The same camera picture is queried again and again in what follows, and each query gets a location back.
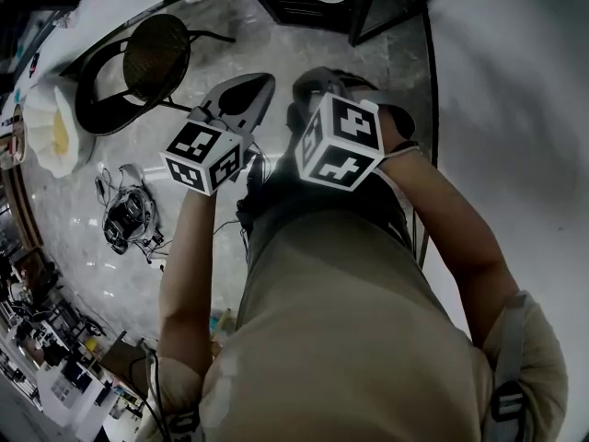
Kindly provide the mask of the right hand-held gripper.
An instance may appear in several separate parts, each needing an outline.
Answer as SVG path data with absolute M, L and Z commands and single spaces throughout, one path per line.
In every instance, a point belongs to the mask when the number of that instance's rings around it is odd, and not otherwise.
M 292 93 L 285 177 L 353 191 L 384 159 L 378 112 L 385 92 L 359 76 L 320 66 L 299 76 Z

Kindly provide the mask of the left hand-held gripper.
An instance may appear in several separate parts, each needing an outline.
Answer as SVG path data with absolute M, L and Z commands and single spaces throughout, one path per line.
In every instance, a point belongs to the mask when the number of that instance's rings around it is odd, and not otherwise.
M 204 195 L 236 177 L 274 91 L 275 78 L 268 73 L 237 76 L 215 86 L 160 152 L 169 177 Z

